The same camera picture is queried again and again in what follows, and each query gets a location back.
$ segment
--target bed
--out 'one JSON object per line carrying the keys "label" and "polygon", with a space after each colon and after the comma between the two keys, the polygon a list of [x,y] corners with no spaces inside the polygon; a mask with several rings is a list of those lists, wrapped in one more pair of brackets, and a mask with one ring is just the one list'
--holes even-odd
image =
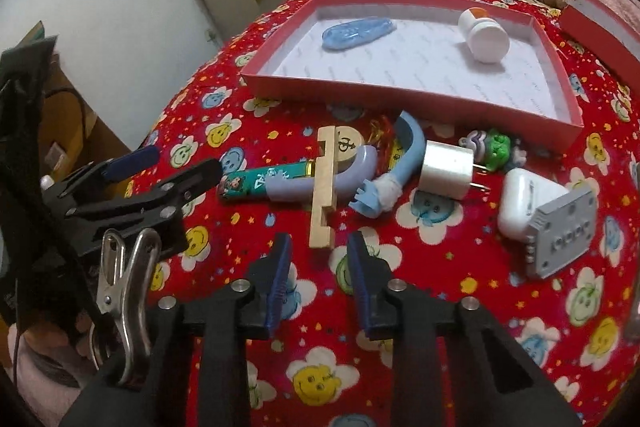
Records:
{"label": "bed", "polygon": [[[500,236],[496,228],[502,174],[483,179],[491,188],[488,194],[470,196],[463,204],[449,201],[437,223],[415,217],[425,210],[413,200],[415,179],[393,211],[377,220],[340,207],[332,222],[337,246],[327,255],[306,247],[308,209],[266,202],[229,206],[210,191],[184,211],[193,248],[159,264],[150,300],[206,296],[241,277],[249,262],[268,251],[276,232],[290,233],[294,249],[286,316],[275,339],[247,345],[253,425],[389,425],[393,346],[364,337],[354,318],[353,298],[340,277],[346,239],[354,230],[363,232],[370,251],[390,264],[395,277],[449,301],[473,295],[520,344],[543,339],[532,357],[585,425],[594,426],[603,418],[630,378],[640,354],[639,347],[622,336],[638,272],[636,94],[590,51],[562,34],[559,9],[533,0],[477,1],[535,17],[557,47],[567,73],[578,79],[575,97],[585,122],[583,132],[564,155],[529,150],[526,168],[567,188],[592,188],[598,201],[598,232],[590,250],[548,280],[524,279],[515,262],[522,255],[521,246]],[[241,68],[307,2],[287,0],[264,14],[198,69],[148,137],[146,143],[162,152],[160,163],[136,176],[128,194],[147,190],[174,174],[177,165],[212,156],[228,160],[229,172],[312,158],[320,126],[347,124],[367,138],[385,118],[397,116],[253,97]],[[222,142],[210,145],[208,130],[223,123],[230,123],[228,133]],[[428,139],[452,144],[469,131],[436,122],[425,122],[424,129]],[[176,154],[184,158],[184,151],[186,162],[172,161]],[[585,291],[593,296],[588,305],[580,301]],[[196,425],[198,346],[196,341],[189,426]],[[330,389],[302,393],[293,384],[302,367],[325,374]]]}

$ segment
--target blue plastic package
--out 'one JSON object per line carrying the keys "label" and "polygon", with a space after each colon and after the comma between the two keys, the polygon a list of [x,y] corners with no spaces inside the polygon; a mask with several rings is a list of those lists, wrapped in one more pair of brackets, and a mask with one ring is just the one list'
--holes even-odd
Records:
{"label": "blue plastic package", "polygon": [[326,50],[343,51],[369,44],[396,29],[391,19],[368,17],[345,22],[327,28],[322,33],[322,47]]}

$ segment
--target silver bolt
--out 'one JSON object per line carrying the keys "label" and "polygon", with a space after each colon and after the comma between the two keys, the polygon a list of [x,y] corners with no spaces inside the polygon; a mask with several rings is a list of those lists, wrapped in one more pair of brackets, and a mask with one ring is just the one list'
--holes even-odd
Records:
{"label": "silver bolt", "polygon": [[402,279],[391,279],[388,283],[386,283],[386,287],[389,288],[392,292],[403,292],[406,290],[406,282]]}
{"label": "silver bolt", "polygon": [[471,295],[466,296],[460,301],[465,310],[474,311],[480,307],[480,301]]}
{"label": "silver bolt", "polygon": [[160,210],[160,217],[162,217],[162,219],[169,219],[174,214],[175,214],[174,206],[166,206],[162,210]]}
{"label": "silver bolt", "polygon": [[158,307],[161,310],[170,310],[178,303],[173,295],[165,295],[158,301]]}
{"label": "silver bolt", "polygon": [[251,288],[251,283],[247,279],[236,279],[231,283],[231,289],[234,292],[246,292],[249,288]]}

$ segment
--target gray rectangular device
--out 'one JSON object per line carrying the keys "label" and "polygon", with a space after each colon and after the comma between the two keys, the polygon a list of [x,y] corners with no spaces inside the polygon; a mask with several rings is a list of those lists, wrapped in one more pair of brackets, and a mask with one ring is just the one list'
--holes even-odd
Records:
{"label": "gray rectangular device", "polygon": [[596,226],[596,198],[589,185],[539,206],[527,225],[527,276],[546,279],[580,257]]}

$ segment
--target purple curved tube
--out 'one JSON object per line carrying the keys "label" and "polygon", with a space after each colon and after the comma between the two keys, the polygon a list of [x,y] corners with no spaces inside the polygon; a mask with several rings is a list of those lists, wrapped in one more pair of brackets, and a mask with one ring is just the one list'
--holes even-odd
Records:
{"label": "purple curved tube", "polygon": [[[370,180],[376,173],[378,150],[372,145],[358,147],[351,166],[334,178],[335,195],[339,200],[353,197],[364,180]],[[267,196],[271,201],[311,201],[314,192],[313,178],[285,178],[268,176],[264,181]]]}

